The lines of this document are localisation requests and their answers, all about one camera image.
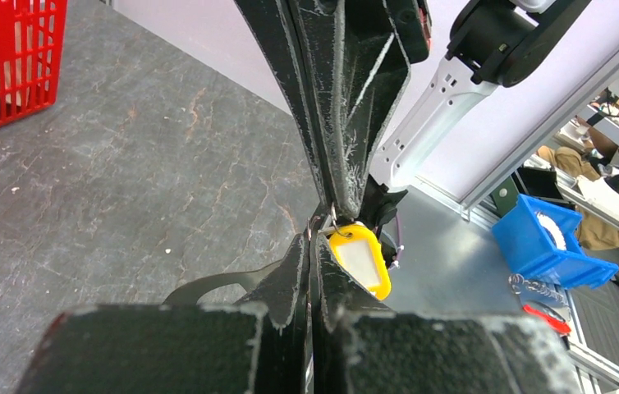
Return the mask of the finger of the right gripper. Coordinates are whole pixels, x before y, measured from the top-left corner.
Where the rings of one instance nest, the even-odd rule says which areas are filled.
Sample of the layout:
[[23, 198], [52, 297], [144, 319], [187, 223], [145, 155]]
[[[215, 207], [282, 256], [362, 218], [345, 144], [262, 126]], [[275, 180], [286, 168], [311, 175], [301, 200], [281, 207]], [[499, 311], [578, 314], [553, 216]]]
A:
[[237, 1], [264, 58], [290, 108], [304, 145], [319, 199], [325, 208], [333, 200], [328, 187], [326, 149], [320, 135], [314, 91], [300, 32], [295, 1]]
[[410, 66], [429, 55], [425, 1], [295, 1], [301, 135], [321, 201], [337, 219], [359, 216], [376, 144]]

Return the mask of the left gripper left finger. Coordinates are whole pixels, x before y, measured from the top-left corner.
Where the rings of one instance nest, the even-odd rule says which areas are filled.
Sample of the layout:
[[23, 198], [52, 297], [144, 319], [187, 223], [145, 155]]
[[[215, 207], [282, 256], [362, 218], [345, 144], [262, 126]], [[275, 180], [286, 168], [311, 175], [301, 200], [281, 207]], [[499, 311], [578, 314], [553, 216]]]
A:
[[309, 246], [307, 236], [297, 234], [277, 267], [236, 302], [268, 310], [251, 374], [254, 393], [305, 392]]

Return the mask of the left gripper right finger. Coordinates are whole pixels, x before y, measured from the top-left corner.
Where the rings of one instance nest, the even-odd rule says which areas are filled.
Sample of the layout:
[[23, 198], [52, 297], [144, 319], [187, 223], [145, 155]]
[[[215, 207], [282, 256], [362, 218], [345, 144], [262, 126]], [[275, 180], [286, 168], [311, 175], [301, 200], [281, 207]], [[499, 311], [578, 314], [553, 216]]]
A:
[[382, 373], [380, 318], [395, 314], [337, 262], [324, 234], [310, 242], [310, 303], [315, 393], [357, 393]]

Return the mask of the yellow key tag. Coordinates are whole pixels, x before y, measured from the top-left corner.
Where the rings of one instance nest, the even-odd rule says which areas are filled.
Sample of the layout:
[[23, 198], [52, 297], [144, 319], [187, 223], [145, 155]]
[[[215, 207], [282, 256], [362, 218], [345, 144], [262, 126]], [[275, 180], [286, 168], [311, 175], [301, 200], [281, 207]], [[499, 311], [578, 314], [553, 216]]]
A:
[[356, 222], [327, 233], [337, 263], [377, 300], [392, 291], [382, 246], [372, 230]]

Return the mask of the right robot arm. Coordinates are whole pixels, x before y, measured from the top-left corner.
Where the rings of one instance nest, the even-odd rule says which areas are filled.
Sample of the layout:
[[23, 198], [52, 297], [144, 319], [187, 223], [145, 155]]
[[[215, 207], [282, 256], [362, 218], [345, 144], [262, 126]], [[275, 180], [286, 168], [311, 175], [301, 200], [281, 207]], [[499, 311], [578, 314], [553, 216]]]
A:
[[585, 1], [470, 1], [433, 79], [392, 135], [412, 65], [429, 57], [424, 1], [239, 1], [291, 110], [321, 204], [340, 222], [392, 213], [439, 140], [539, 68]]

